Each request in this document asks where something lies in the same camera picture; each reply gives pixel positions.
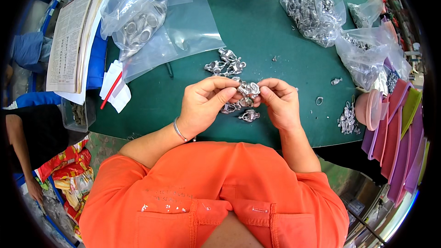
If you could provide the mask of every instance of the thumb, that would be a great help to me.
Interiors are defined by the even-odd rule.
[[[213,108],[213,111],[219,111],[236,92],[237,89],[234,87],[224,88],[206,103],[210,108]]]
[[[267,86],[262,86],[260,88],[260,96],[262,96],[265,101],[274,109],[281,107],[282,100]]]

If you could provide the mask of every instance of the green table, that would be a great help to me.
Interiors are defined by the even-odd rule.
[[[298,87],[300,118],[313,147],[359,141],[360,135],[343,135],[336,120],[346,101],[357,96],[349,72],[341,63],[335,47],[323,48],[307,40],[296,30],[279,0],[208,0],[219,33],[228,49],[242,57],[247,66],[240,77],[258,82],[274,77]],[[360,4],[366,0],[344,0]],[[344,29],[355,28],[349,14]],[[118,58],[119,50],[110,39],[107,66]],[[159,130],[179,115],[184,88],[210,73],[204,65],[219,60],[217,51],[209,51],[171,62],[174,78],[165,65],[160,65],[129,83],[132,99],[121,113],[107,104],[99,109],[101,99],[93,92],[96,102],[96,122],[93,132],[123,139],[133,139]],[[332,86],[331,80],[343,78]],[[317,106],[318,96],[324,98]],[[219,114],[200,141],[228,141],[260,143],[280,149],[277,129],[268,118],[265,106],[256,109],[260,119],[247,123],[237,119],[239,113]]]

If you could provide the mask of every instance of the stack of papers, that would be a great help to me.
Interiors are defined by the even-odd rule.
[[[55,25],[46,78],[46,91],[83,104],[90,51],[106,0],[73,0],[64,6]]]

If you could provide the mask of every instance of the red pen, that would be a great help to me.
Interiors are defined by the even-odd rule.
[[[104,101],[101,104],[100,109],[104,108],[104,106],[106,105],[107,100],[110,97],[110,94],[113,92],[113,89],[115,89],[116,84],[119,82],[119,80],[121,79],[122,76],[123,76],[123,71],[121,71],[121,73],[119,73],[118,77],[116,78],[115,82],[113,83],[112,87],[110,88],[109,92],[107,93],[107,96],[104,98]]]

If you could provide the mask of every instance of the person's left hand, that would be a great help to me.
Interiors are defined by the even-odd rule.
[[[237,102],[242,97],[237,93],[237,87],[239,82],[219,76],[187,86],[181,115],[176,121],[181,134],[190,139],[206,130],[226,102]]]

